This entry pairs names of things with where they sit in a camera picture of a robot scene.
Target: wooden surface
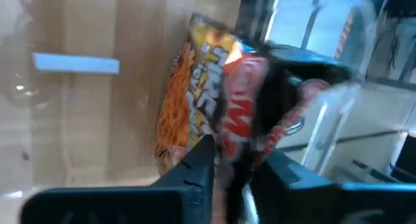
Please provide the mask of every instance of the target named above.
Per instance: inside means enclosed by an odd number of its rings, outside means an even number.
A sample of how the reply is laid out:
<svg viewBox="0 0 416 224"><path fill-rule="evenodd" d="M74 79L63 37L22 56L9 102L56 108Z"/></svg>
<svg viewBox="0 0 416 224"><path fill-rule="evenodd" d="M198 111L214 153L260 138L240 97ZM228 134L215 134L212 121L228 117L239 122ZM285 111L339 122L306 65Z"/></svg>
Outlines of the wooden surface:
<svg viewBox="0 0 416 224"><path fill-rule="evenodd" d="M154 178L157 118L190 15L232 27L240 0L25 1L0 0L0 181L13 178L0 193ZM35 51L117 58L120 74L40 73Z"/></svg>

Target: clear plastic container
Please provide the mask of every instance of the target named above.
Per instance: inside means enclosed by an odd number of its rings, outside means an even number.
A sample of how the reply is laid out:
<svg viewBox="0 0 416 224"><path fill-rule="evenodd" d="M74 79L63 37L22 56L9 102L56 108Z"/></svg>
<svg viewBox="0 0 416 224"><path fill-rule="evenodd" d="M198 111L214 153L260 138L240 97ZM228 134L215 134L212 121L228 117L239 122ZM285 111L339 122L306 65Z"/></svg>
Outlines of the clear plastic container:
<svg viewBox="0 0 416 224"><path fill-rule="evenodd" d="M354 22L362 30L354 38L364 50L353 49L349 53L355 54L341 61L360 74L374 44L374 15L367 0L0 3L0 213L7 220L2 223L16 223L20 204L38 190L141 186L159 177L153 156L159 110L194 11L231 29L249 19L265 29L263 40L301 46L308 17L319 9L305 48L335 58L342 58L339 42L355 12ZM335 20L339 28L332 28ZM36 68L34 53L114 58L120 70L43 72ZM348 59L358 55L359 62ZM302 162L310 169L320 171L325 165L348 114L345 103L354 100L357 88L340 86L323 95L308 110L305 127L294 134L306 139Z"/></svg>

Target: orange packaging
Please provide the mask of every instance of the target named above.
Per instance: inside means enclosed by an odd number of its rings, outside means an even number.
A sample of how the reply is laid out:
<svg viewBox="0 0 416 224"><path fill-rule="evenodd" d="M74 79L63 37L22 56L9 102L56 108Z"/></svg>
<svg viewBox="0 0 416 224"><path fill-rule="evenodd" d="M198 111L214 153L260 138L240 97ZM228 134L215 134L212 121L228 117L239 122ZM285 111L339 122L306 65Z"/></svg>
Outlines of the orange packaging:
<svg viewBox="0 0 416 224"><path fill-rule="evenodd" d="M175 166L206 134L220 96L222 70L236 39L225 26L194 14L172 67L158 124L159 173Z"/></svg>

